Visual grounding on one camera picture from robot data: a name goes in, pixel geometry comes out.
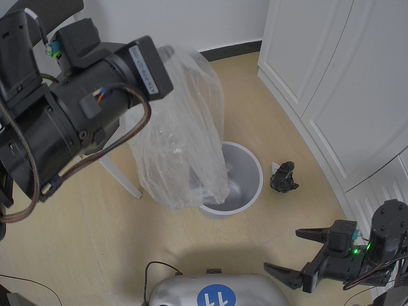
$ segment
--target wooden floor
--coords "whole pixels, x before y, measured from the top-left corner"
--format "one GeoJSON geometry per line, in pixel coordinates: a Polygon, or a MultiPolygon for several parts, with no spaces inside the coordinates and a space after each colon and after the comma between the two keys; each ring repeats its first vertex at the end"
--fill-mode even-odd
{"type": "MultiPolygon", "coordinates": [[[[172,211],[144,193],[132,197],[95,162],[68,180],[26,220],[7,225],[0,242],[0,273],[39,281],[59,294],[62,304],[139,306],[145,266],[168,262],[184,274],[206,268],[224,273],[261,273],[263,262],[300,270],[321,245],[297,238],[295,229],[329,227],[344,218],[323,172],[289,118],[257,77],[258,53],[212,63],[225,92],[224,140],[250,149],[261,163],[263,190],[247,211],[213,220],[198,209],[172,211]],[[293,161],[296,191],[281,195],[269,187],[271,162],[293,161]]],[[[139,186],[128,145],[111,157],[139,186]]],[[[28,204],[18,187],[11,212],[28,204]]],[[[148,289],[174,272],[149,270],[148,289]]],[[[0,278],[13,292],[38,306],[58,305],[45,288],[0,278]]],[[[342,306],[361,291],[344,292],[340,282],[322,281],[314,293],[279,284],[291,306],[342,306]]],[[[370,303],[369,292],[350,304],[370,303]]]]}

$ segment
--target white wall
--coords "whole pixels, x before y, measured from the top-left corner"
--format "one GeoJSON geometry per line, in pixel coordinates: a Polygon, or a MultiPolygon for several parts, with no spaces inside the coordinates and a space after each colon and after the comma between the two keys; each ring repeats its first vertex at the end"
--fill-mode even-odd
{"type": "MultiPolygon", "coordinates": [[[[84,0],[103,41],[127,43],[150,35],[155,44],[199,51],[260,40],[269,0],[84,0]]],[[[2,2],[3,13],[13,1],[2,2]]]]}

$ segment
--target robotic arm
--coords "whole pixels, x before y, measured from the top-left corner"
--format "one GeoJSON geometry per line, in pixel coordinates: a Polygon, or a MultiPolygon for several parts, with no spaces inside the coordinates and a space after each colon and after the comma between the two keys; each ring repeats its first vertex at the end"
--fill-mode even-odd
{"type": "Polygon", "coordinates": [[[32,199],[31,209],[0,215],[0,239],[5,223],[28,216],[37,200],[45,201],[76,171],[137,134],[150,118],[149,102],[172,91],[150,37],[114,53],[99,44],[89,18],[61,28],[50,44],[41,21],[29,9],[0,18],[0,202],[13,204],[13,181],[32,199]],[[27,15],[35,20],[47,54],[65,76],[49,87],[33,56],[27,15]],[[119,117],[139,103],[145,108],[141,122],[102,150],[119,117]],[[80,152],[91,156],[59,176],[80,152]]]}
{"type": "Polygon", "coordinates": [[[329,228],[298,229],[298,237],[324,244],[314,260],[301,271],[270,263],[264,263],[264,269],[288,287],[303,286],[303,291],[312,293],[324,278],[342,281],[343,290],[358,284],[385,286],[399,263],[394,287],[408,285],[408,206],[397,200],[380,206],[372,219],[367,246],[354,245],[356,227],[355,221],[336,220],[329,228]]]}

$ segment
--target chair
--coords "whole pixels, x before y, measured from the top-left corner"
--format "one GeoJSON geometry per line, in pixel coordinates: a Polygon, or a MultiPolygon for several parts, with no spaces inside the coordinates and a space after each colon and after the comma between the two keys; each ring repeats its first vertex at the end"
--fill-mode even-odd
{"type": "MultiPolygon", "coordinates": [[[[84,0],[18,0],[9,10],[8,13],[16,9],[29,8],[33,10],[41,19],[45,31],[47,34],[51,33],[61,23],[66,21],[70,17],[74,17],[74,20],[82,19],[81,11],[84,8],[84,0]]],[[[31,43],[33,46],[37,45],[40,40],[40,34],[38,29],[31,18],[27,18],[28,31],[30,34],[31,43]]],[[[98,48],[107,48],[111,52],[114,52],[124,44],[101,42],[98,48]]],[[[57,78],[63,78],[62,74],[59,74],[57,78]]],[[[105,146],[109,146],[122,135],[125,134],[125,117],[122,116],[116,123],[116,127],[112,129],[113,135],[110,137],[105,146]]],[[[77,161],[81,160],[80,156],[75,158],[77,161]]],[[[134,197],[140,199],[142,193],[136,189],[136,187],[129,181],[128,178],[115,166],[115,164],[109,159],[108,154],[99,159],[99,163],[134,197]]]]}

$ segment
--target black baseboard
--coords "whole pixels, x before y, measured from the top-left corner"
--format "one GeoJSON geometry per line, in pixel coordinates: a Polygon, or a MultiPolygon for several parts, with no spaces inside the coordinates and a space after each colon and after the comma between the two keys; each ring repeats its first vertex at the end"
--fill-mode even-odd
{"type": "Polygon", "coordinates": [[[259,52],[261,50],[261,44],[262,40],[235,45],[228,45],[227,47],[213,48],[212,50],[202,51],[201,54],[208,61],[215,61],[219,59],[235,57],[236,55],[259,52]]]}

